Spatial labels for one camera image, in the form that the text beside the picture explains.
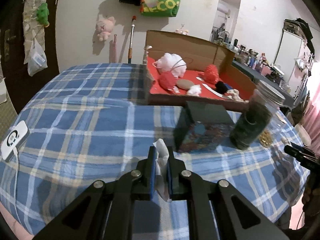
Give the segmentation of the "cream crochet scrunchie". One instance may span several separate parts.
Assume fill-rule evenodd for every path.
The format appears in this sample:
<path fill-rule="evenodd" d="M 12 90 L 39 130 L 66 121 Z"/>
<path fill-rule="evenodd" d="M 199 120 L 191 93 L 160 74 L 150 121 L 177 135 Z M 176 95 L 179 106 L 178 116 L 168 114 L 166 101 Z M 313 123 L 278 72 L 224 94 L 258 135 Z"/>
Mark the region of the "cream crochet scrunchie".
<path fill-rule="evenodd" d="M 242 99 L 239 95 L 239 91 L 237 89 L 230 89 L 227 91 L 227 96 L 237 102 L 244 102 L 244 99 Z"/>

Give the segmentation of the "black fluffy scrunchie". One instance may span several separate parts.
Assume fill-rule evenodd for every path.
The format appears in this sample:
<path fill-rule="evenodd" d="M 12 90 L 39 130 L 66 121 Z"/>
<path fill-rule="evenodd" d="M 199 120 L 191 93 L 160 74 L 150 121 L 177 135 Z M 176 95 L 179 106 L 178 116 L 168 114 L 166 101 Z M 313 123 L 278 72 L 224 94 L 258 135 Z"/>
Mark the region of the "black fluffy scrunchie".
<path fill-rule="evenodd" d="M 227 93 L 228 91 L 228 87 L 226 86 L 226 84 L 222 81 L 218 81 L 216 84 L 215 84 L 215 91 L 219 94 L 225 94 Z"/>

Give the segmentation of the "red knitted pom ball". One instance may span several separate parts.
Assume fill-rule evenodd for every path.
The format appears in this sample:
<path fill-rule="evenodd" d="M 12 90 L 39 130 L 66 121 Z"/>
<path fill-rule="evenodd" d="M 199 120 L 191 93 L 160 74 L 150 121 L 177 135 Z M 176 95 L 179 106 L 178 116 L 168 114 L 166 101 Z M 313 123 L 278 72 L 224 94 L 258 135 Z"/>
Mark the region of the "red knitted pom ball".
<path fill-rule="evenodd" d="M 219 81 L 219 72 L 215 65 L 210 64 L 204 70 L 204 80 L 207 83 L 215 85 Z"/>

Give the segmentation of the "white cloth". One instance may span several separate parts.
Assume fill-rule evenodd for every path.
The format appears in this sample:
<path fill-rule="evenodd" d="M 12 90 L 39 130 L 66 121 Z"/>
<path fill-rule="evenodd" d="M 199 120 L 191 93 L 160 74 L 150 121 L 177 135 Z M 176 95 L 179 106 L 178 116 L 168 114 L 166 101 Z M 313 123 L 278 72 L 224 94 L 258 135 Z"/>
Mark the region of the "white cloth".
<path fill-rule="evenodd" d="M 189 96 L 200 96 L 202 92 L 201 85 L 193 85 L 187 91 L 187 95 Z"/>

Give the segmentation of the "round brown powder puff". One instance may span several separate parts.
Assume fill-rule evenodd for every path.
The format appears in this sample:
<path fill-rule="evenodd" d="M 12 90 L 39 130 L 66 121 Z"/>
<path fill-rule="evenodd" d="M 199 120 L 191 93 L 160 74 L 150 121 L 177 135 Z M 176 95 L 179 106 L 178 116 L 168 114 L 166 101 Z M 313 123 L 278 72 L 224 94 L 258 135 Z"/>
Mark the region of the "round brown powder puff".
<path fill-rule="evenodd" d="M 195 84 L 192 81 L 186 79 L 178 79 L 176 81 L 176 86 L 182 90 L 189 90 L 194 85 Z"/>

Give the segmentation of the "red plush towel toy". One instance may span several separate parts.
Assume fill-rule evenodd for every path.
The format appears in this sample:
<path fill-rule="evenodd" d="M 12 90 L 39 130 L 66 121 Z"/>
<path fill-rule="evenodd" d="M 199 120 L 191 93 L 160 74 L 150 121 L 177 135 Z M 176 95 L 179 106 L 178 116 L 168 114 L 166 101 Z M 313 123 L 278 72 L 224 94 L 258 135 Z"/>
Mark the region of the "red plush towel toy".
<path fill-rule="evenodd" d="M 166 91 L 173 91 L 176 86 L 177 78 L 171 71 L 163 72 L 158 78 L 158 83 Z"/>

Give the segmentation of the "white mesh bath pouf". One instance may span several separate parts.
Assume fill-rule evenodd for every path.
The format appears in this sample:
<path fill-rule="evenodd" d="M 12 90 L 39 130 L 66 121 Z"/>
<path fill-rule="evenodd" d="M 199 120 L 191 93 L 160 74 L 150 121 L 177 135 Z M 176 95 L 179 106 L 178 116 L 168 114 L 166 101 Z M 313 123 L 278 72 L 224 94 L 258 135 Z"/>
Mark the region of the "white mesh bath pouf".
<path fill-rule="evenodd" d="M 182 78 L 187 70 L 186 62 L 177 54 L 165 53 L 152 64 L 159 74 L 171 72 L 174 77 Z"/>

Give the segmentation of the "blue cloth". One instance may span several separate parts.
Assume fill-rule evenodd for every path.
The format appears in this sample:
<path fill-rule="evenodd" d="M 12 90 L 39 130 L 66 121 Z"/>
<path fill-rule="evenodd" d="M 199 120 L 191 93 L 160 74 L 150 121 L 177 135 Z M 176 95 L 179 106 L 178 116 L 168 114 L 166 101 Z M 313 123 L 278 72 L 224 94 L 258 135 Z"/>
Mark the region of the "blue cloth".
<path fill-rule="evenodd" d="M 230 86 L 230 85 L 228 85 L 228 84 L 226 84 L 226 83 L 224 83 L 224 85 L 225 85 L 225 87 L 227 88 L 227 90 L 231 90 L 231 89 L 233 89 L 233 87 L 232 87 L 232 86 Z"/>

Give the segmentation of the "dark covered side table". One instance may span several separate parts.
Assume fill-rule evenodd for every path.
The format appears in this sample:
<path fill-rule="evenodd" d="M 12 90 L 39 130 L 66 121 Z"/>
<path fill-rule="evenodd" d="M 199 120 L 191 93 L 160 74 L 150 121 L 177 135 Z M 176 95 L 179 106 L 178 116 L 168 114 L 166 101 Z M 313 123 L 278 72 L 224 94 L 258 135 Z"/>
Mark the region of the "dark covered side table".
<path fill-rule="evenodd" d="M 238 63 L 236 61 L 232 61 L 232 66 L 240 70 L 242 73 L 247 75 L 255 84 L 258 83 L 259 80 L 264 81 L 265 83 L 269 84 L 272 86 L 274 89 L 276 89 L 279 93 L 281 93 L 284 98 L 284 105 L 290 108 L 294 107 L 295 100 L 294 98 L 285 90 L 283 90 L 277 83 L 274 83 L 270 81 L 268 78 L 264 77 L 261 75 L 259 72 L 256 70 L 253 70 L 252 68 L 249 68 L 248 66 Z"/>

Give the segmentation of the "white timer device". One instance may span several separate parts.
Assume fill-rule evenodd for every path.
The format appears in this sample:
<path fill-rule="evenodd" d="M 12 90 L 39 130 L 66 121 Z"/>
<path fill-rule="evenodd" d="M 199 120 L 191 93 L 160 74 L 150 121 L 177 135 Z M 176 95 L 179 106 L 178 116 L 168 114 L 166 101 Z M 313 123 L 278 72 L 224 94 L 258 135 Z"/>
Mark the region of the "white timer device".
<path fill-rule="evenodd" d="M 14 126 L 1 143 L 1 156 L 4 161 L 9 161 L 14 153 L 18 153 L 18 147 L 29 135 L 29 128 L 24 120 Z"/>

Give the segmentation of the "dark brown door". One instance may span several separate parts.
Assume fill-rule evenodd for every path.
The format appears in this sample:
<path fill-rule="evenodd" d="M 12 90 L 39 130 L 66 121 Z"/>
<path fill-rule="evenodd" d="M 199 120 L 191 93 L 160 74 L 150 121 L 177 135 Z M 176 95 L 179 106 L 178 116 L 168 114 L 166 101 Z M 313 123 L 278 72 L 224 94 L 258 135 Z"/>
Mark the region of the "dark brown door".
<path fill-rule="evenodd" d="M 56 54 L 56 4 L 57 0 L 48 0 L 50 26 L 44 31 L 45 53 L 48 68 L 30 77 L 27 65 L 23 63 L 24 37 L 22 29 L 22 12 L 26 0 L 16 0 L 11 11 L 4 19 L 1 30 L 2 72 L 5 77 L 8 95 L 16 113 L 20 113 L 29 100 L 59 74 Z"/>

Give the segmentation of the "white plastic bag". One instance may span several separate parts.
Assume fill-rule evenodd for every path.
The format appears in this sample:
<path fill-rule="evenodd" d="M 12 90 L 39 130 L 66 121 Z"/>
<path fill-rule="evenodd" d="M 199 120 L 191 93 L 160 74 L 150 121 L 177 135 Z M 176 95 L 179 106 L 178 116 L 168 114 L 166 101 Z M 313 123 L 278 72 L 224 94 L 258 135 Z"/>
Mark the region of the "white plastic bag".
<path fill-rule="evenodd" d="M 33 39 L 28 56 L 28 74 L 34 76 L 36 73 L 46 69 L 47 58 L 45 52 L 37 39 Z"/>

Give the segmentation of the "pink plush rabbit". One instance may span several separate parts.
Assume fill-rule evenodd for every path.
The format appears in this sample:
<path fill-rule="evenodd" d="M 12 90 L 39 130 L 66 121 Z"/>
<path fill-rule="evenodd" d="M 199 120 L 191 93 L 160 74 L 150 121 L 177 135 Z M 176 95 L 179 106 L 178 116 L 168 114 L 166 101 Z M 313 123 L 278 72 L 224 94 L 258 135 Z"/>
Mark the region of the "pink plush rabbit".
<path fill-rule="evenodd" d="M 109 18 L 103 18 L 96 23 L 97 37 L 100 42 L 106 41 L 111 35 L 116 19 L 111 16 Z"/>

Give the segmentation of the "green plush dinosaur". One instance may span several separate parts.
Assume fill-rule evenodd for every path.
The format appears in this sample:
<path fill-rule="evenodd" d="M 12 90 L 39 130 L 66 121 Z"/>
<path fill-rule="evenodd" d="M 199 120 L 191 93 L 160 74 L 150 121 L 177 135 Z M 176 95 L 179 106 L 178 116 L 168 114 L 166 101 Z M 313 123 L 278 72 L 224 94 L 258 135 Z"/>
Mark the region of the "green plush dinosaur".
<path fill-rule="evenodd" d="M 48 16 L 49 16 L 49 10 L 48 10 L 48 4 L 42 3 L 36 12 L 37 21 L 40 25 L 43 25 L 45 28 L 49 26 Z"/>

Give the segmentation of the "wall mirror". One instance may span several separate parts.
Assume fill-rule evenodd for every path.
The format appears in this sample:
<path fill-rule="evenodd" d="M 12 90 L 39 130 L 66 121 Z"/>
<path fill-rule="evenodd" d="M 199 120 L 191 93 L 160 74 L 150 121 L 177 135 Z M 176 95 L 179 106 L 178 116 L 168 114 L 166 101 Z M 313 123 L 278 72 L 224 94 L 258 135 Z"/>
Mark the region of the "wall mirror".
<path fill-rule="evenodd" d="M 211 39 L 231 43 L 238 21 L 241 0 L 218 0 Z"/>

